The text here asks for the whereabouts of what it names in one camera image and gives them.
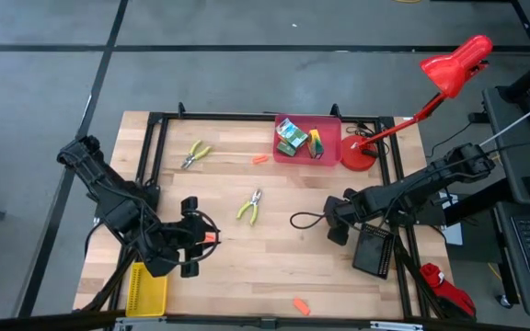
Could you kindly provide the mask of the pink translucent plastic bin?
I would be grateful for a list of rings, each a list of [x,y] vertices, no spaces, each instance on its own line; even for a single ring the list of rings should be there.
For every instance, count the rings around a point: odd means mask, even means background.
[[[278,148],[281,138],[277,132],[273,134],[273,158],[278,163],[308,165],[308,166],[334,166],[341,160],[341,135],[342,127],[338,118],[328,116],[306,116],[278,114],[275,116],[275,126],[288,119],[304,133],[318,130],[324,148],[319,159],[311,157],[307,145],[297,149],[294,156],[282,153]]]

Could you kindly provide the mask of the red desk lamp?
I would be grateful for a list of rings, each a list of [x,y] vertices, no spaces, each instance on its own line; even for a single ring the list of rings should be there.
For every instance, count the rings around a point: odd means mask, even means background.
[[[493,43],[489,37],[476,35],[449,54],[423,60],[421,70],[437,87],[438,93],[409,120],[371,137],[353,134],[344,138],[341,141],[341,163],[352,171],[370,169],[379,157],[378,144],[383,139],[428,119],[446,99],[457,97],[464,85],[489,65],[486,58],[492,50]]]

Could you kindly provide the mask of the black metal beam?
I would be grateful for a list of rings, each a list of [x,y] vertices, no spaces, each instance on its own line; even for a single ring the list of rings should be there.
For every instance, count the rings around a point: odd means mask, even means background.
[[[459,223],[462,219],[490,209],[499,201],[513,201],[512,190],[506,178],[445,208],[445,224],[450,226]]]

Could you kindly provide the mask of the dark grey side desk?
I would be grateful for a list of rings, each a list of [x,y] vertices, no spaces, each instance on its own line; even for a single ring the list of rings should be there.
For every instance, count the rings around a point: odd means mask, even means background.
[[[482,96],[494,133],[524,115],[518,105],[504,100],[497,88],[485,89]],[[504,147],[500,156],[514,200],[530,205],[530,194],[523,181],[524,177],[530,177],[530,122],[522,120],[497,137],[494,142],[499,148]]]
[[[527,268],[511,218],[530,215],[530,205],[499,202],[491,211],[499,247],[504,294],[513,305],[521,304],[530,315],[530,272]]]

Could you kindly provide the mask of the black plastic basket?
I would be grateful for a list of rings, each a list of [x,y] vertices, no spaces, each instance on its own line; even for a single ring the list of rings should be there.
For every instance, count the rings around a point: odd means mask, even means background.
[[[394,245],[394,235],[370,224],[365,224],[359,234],[352,267],[386,280]]]

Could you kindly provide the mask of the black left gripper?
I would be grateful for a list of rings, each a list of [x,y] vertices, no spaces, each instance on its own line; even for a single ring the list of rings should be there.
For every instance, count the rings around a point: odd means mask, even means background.
[[[163,224],[163,236],[167,243],[163,259],[169,263],[180,263],[179,250],[183,250],[186,257],[180,266],[180,276],[193,278],[200,273],[198,262],[206,258],[203,254],[206,249],[203,241],[208,233],[208,224],[200,217],[191,217],[198,210],[197,197],[187,197],[180,203],[180,208],[181,215],[187,218]]]

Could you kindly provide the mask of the green-handled metal hole punch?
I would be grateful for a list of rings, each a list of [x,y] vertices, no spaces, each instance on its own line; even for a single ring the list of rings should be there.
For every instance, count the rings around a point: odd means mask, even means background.
[[[198,140],[191,146],[191,148],[188,151],[187,157],[185,158],[185,160],[183,161],[180,167],[181,169],[189,168],[195,161],[203,158],[209,152],[211,152],[212,150],[211,146],[207,146],[203,150],[197,152],[197,149],[201,144],[202,144],[202,140]]]
[[[244,213],[248,211],[249,209],[252,210],[251,217],[249,220],[249,224],[253,226],[258,218],[259,215],[259,200],[261,198],[262,190],[260,188],[257,188],[253,193],[251,198],[246,201],[243,206],[238,210],[236,214],[236,219],[240,220]]]

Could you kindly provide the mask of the white paper sheet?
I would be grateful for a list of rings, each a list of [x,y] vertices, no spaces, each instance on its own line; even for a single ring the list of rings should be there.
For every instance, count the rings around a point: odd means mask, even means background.
[[[455,204],[455,203],[458,203],[458,196],[456,194],[453,194],[450,199],[447,199],[443,203],[442,208],[443,210],[445,210],[446,208],[450,207],[452,204]],[[440,230],[445,237],[445,242],[448,245],[462,245],[463,244],[462,226],[460,223],[456,223],[451,226],[441,225]]]

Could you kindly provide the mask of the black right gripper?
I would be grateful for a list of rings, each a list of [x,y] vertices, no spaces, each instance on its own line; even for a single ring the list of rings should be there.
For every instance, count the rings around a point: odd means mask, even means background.
[[[331,242],[345,246],[349,239],[349,227],[361,222],[360,210],[351,201],[356,194],[352,188],[346,188],[341,198],[328,196],[323,207],[324,214],[331,216],[331,226],[327,238]]]

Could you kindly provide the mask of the silver aluminium bracket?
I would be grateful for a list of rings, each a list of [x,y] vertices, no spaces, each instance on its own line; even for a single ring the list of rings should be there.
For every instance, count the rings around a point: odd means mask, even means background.
[[[370,328],[380,331],[424,331],[423,325],[388,321],[371,321]]]

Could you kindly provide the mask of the black metal table frame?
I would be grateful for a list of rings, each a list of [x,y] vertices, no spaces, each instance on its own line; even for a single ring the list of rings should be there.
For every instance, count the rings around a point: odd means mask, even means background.
[[[159,218],[177,221],[180,203],[198,198],[220,231],[220,245],[200,264],[197,277],[169,273],[163,324],[286,325],[366,327],[371,321],[403,318],[398,274],[386,280],[352,267],[357,233],[345,246],[327,238],[328,225],[317,219],[328,196],[394,181],[393,159],[369,171],[342,165],[252,164],[273,149],[271,114],[191,114],[171,116],[159,170]],[[212,150],[181,169],[198,140]],[[262,190],[259,215],[240,220],[238,210]],[[294,298],[307,303],[302,315]]]

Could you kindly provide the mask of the yellow plastic basket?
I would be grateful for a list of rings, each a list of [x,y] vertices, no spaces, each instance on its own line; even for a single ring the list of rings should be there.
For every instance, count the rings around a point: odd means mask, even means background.
[[[127,317],[158,317],[167,309],[167,275],[153,277],[143,262],[131,267],[125,314]]]

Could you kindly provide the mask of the red glove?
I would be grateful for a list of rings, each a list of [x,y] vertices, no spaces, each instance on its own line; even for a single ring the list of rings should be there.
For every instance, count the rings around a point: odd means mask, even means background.
[[[459,308],[468,318],[476,319],[476,305],[470,296],[449,282],[439,267],[432,263],[424,264],[421,266],[421,275],[438,298]]]

